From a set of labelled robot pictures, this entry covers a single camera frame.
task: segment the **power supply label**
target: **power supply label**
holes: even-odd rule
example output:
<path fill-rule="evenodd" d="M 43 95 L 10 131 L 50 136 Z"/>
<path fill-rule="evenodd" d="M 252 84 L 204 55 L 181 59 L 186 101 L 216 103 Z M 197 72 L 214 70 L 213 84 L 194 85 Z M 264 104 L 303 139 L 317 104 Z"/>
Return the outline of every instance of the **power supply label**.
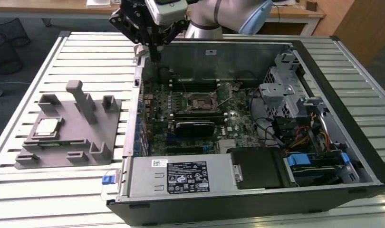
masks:
<path fill-rule="evenodd" d="M 169 163 L 168 177 L 170 194 L 212 191 L 206 161 Z"/>

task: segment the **gray carpet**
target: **gray carpet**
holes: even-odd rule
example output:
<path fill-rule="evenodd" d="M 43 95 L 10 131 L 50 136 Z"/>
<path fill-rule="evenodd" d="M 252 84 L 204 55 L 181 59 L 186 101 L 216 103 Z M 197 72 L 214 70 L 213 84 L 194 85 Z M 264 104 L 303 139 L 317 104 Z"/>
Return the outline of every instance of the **gray carpet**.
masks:
<path fill-rule="evenodd" d="M 41 19 L 22 19 L 22 22 L 33 40 L 28 46 L 18 48 L 18 53 L 26 66 L 20 72 L 12 75 L 0 75 L 0 82 L 31 82 L 34 80 L 61 31 L 117 31 L 107 20 L 98 19 L 54 19 L 51 21 L 51 27 L 46 27 Z M 368 70 L 385 88 L 385 49 L 368 67 Z M 0 86 L 4 90 L 4 95 L 0 97 L 2 133 L 24 96 L 28 85 L 3 84 Z"/>

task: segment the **open computer tower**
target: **open computer tower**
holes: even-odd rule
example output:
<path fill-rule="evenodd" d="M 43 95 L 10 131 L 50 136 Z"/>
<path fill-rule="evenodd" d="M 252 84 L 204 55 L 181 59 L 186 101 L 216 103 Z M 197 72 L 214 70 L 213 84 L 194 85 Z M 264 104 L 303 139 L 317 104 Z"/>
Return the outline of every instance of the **open computer tower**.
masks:
<path fill-rule="evenodd" d="M 177 40 L 138 59 L 129 225 L 315 213 L 385 192 L 385 163 L 300 41 Z"/>

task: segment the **blue latch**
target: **blue latch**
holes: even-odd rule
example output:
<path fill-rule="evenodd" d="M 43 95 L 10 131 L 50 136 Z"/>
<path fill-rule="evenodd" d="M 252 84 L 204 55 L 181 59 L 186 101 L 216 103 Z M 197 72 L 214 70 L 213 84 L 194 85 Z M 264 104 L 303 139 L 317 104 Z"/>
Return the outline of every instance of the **blue latch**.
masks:
<path fill-rule="evenodd" d="M 102 184 L 103 185 L 115 184 L 115 175 L 105 175 L 102 177 Z"/>
<path fill-rule="evenodd" d="M 296 153 L 288 157 L 289 166 L 295 165 L 311 165 L 311 160 L 307 154 Z"/>
<path fill-rule="evenodd" d="M 343 159 L 344 159 L 345 163 L 348 164 L 351 162 L 351 158 L 349 158 L 348 153 L 341 153 L 341 155 L 343 155 Z"/>
<path fill-rule="evenodd" d="M 212 148 L 212 145 L 208 145 L 208 144 L 204 145 L 204 146 L 202 146 L 202 150 L 204 150 L 204 152 L 208 152 L 208 150 L 209 150 L 210 148 Z"/>

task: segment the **aluminum grating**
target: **aluminum grating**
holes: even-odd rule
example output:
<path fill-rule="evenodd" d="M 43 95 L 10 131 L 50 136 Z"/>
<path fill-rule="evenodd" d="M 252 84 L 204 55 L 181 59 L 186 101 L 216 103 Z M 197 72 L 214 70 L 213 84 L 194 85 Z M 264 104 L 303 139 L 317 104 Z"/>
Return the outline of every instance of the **aluminum grating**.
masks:
<path fill-rule="evenodd" d="M 300 39 L 316 59 L 339 95 L 385 161 L 385 93 L 371 75 L 360 71 L 339 44 L 328 37 L 230 35 L 226 38 Z M 122 166 L 126 137 L 134 44 L 121 33 L 74 32 L 59 38 L 41 69 L 34 85 L 0 138 L 0 227 L 103 227 L 123 228 L 122 219 L 101 199 L 101 178 Z M 115 95 L 123 99 L 118 128 L 115 162 L 106 166 L 18 170 L 12 166 L 22 143 L 33 128 L 42 94 L 55 93 L 61 100 L 73 99 L 65 92 L 69 80 L 82 80 L 94 99 Z M 115 186 L 107 192 L 115 193 Z M 385 227 L 385 194 L 356 200 L 325 213 L 285 215 L 169 225 L 168 227 Z"/>

